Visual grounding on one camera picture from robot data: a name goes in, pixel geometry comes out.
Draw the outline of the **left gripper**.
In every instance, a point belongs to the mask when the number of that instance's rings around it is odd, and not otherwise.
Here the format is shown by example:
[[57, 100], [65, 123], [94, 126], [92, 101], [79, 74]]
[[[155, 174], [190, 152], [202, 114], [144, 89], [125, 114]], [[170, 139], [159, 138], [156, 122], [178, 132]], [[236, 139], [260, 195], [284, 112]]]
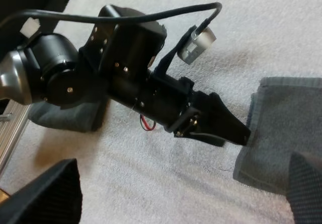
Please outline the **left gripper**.
[[107, 73], [109, 97], [174, 133], [223, 147], [226, 141], [246, 145], [251, 131], [225, 106], [217, 93], [197, 91], [194, 82], [161, 77], [144, 68], [115, 67]]

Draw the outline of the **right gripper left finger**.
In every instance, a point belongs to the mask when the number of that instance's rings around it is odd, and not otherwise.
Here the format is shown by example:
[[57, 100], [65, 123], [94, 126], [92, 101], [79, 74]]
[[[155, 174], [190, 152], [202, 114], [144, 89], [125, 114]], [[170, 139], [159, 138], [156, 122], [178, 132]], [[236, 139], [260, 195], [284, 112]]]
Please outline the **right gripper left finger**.
[[64, 159], [1, 203], [1, 223], [79, 223], [83, 194], [76, 159]]

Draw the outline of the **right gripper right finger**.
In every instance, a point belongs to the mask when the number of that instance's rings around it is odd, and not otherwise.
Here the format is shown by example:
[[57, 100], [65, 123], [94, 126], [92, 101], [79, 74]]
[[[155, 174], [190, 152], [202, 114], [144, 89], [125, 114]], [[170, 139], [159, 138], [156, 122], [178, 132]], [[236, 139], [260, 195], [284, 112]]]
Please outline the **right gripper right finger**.
[[321, 158], [294, 152], [289, 164], [287, 200], [295, 223], [321, 223]]

